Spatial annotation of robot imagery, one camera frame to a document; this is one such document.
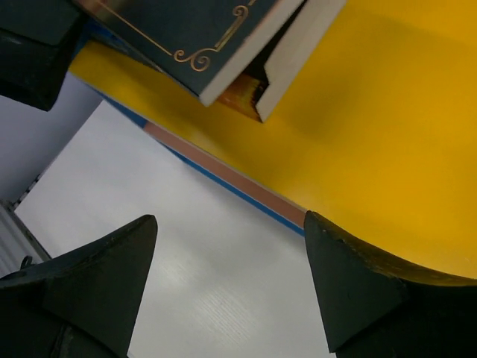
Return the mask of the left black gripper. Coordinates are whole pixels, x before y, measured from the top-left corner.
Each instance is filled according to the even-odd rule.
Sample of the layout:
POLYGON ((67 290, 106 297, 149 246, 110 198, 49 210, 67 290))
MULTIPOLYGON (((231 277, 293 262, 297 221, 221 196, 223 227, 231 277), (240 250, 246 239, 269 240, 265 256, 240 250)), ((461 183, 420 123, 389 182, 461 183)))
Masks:
POLYGON ((1 0, 1 95, 49 111, 86 21, 72 1, 1 0))

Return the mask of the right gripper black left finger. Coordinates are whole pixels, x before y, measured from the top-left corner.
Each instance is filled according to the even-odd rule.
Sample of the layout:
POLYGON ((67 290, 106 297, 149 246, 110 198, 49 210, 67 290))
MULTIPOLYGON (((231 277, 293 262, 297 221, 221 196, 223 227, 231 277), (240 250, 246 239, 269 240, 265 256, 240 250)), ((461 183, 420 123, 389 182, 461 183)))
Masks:
POLYGON ((153 215, 1 278, 2 357, 126 357, 154 256, 153 215))

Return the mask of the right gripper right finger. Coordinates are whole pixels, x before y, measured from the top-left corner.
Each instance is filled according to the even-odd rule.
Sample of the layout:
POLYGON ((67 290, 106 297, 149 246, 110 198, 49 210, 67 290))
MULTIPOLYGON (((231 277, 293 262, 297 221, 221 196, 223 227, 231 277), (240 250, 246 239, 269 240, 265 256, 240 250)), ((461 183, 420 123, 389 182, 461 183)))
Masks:
POLYGON ((330 352, 476 356, 476 280, 404 260, 313 211, 303 226, 330 352))

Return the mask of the dark Days to See book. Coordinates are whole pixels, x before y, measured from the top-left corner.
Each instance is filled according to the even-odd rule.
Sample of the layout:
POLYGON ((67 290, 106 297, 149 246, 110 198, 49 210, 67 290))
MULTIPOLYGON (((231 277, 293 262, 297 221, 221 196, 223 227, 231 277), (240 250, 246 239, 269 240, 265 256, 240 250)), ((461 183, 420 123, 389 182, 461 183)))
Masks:
POLYGON ((76 1, 93 36, 186 88, 206 106, 245 75, 267 86, 265 64, 302 1, 76 1))

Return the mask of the Animal Farm book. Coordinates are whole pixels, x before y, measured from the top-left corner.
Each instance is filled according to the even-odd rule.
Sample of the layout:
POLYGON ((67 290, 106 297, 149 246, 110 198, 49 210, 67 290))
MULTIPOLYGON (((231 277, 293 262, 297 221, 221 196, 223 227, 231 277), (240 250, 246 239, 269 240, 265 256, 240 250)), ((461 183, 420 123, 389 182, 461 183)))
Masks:
POLYGON ((345 4, 304 1, 217 102, 265 122, 345 4))

